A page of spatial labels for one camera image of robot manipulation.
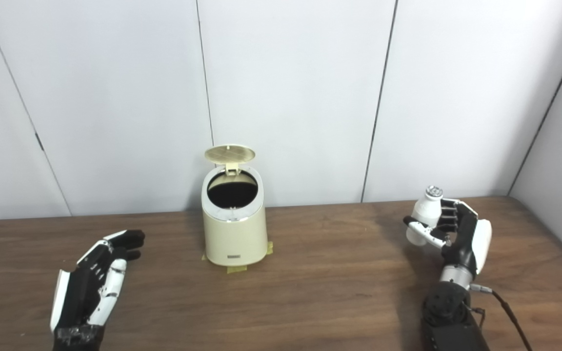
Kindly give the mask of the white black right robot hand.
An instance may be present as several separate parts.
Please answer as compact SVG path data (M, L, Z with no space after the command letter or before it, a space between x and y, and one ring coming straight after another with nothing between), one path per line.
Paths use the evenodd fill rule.
M412 234L410 242L437 247L445 265L463 267L475 280L488 255L491 223L479 219L478 213L460 199L441 198L439 203L440 215L433 225L421 221L417 212L404 217L403 222Z

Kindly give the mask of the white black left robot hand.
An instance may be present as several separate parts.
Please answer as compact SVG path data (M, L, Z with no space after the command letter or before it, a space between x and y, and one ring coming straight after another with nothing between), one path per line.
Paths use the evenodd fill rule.
M141 256L145 237L141 230L105 236L82 255L73 271L59 271L49 323L54 351L100 349L128 262Z

